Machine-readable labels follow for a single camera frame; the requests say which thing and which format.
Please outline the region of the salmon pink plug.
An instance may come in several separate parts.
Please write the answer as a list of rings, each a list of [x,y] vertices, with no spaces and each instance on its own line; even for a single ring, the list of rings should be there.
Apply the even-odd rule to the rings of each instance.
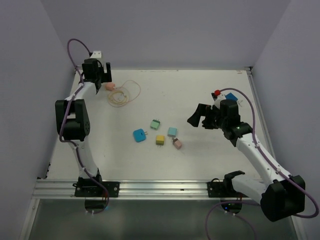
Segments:
[[[104,85],[105,89],[107,91],[114,91],[116,89],[116,85],[113,83],[113,82],[107,82],[105,85]]]

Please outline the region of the pink brown plug adapter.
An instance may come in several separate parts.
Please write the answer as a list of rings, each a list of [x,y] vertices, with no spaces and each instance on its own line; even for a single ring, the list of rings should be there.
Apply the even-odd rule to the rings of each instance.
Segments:
[[[180,150],[183,146],[182,142],[178,138],[173,138],[172,144],[177,150]]]

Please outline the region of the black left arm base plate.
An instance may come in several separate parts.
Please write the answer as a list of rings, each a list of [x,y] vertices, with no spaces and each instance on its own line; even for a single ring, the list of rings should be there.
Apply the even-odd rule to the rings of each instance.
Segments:
[[[120,182],[118,181],[103,181],[101,183],[108,191],[107,196],[110,198],[117,198],[120,191]],[[94,182],[85,182],[80,184],[79,182],[73,183],[75,187],[74,196],[75,197],[85,197],[85,198],[98,198],[104,197],[106,194],[102,187],[96,185]]]

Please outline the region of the yellow olive plug adapter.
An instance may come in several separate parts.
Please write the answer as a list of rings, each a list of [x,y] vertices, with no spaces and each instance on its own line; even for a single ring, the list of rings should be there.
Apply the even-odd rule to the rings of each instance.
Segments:
[[[162,147],[165,144],[165,136],[164,135],[157,135],[155,137],[155,144],[158,147]]]

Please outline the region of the bright blue plug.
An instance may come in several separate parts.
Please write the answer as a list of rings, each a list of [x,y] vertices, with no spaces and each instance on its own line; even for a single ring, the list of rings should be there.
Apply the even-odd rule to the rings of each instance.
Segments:
[[[136,143],[143,142],[147,139],[147,131],[144,131],[142,128],[136,129],[133,131],[133,138]]]

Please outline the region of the light teal plug adapter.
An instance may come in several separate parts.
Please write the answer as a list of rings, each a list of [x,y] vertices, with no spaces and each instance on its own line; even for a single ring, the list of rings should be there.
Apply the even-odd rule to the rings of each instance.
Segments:
[[[167,136],[171,137],[171,138],[175,138],[177,136],[178,133],[178,129],[175,127],[169,127],[168,128],[168,132],[167,132]]]

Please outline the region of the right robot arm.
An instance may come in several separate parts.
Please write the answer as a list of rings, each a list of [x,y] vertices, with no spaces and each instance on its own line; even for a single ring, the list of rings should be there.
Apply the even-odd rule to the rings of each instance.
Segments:
[[[282,168],[259,143],[253,128],[241,121],[236,101],[222,100],[220,107],[200,103],[187,122],[196,128],[202,125],[205,129],[222,130],[224,137],[243,153],[262,179],[255,180],[238,170],[225,174],[222,187],[210,181],[209,188],[231,197],[241,193],[251,198],[272,222],[304,211],[305,181]]]

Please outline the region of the dark blue cube socket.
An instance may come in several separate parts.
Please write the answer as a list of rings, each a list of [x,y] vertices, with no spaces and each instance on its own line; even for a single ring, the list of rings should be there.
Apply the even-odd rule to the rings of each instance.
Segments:
[[[227,100],[233,100],[233,101],[235,101],[235,102],[237,102],[238,101],[238,98],[233,94],[233,93],[228,93],[228,94],[226,94],[225,95],[225,98],[227,99]]]

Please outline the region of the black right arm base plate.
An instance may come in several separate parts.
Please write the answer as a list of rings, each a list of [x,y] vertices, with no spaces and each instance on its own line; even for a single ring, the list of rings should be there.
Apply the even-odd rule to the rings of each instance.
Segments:
[[[206,183],[207,194],[209,198],[240,198],[247,197],[246,195],[236,192],[234,190],[228,190],[225,184],[218,178],[214,178]]]

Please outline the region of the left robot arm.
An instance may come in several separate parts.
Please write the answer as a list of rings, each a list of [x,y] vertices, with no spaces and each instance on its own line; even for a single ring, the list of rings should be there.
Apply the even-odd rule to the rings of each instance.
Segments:
[[[103,193],[99,168],[93,160],[88,136],[91,131],[86,102],[93,99],[103,83],[111,82],[111,66],[100,59],[90,57],[82,63],[80,82],[76,90],[64,100],[55,102],[56,128],[59,140],[71,147],[79,169],[79,179],[90,181],[86,190],[92,196]]]

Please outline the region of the green plug adapter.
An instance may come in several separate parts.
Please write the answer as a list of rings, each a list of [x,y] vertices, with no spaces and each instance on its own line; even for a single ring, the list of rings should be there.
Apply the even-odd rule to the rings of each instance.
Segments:
[[[158,130],[161,122],[158,119],[153,119],[150,123],[150,128],[153,130]]]

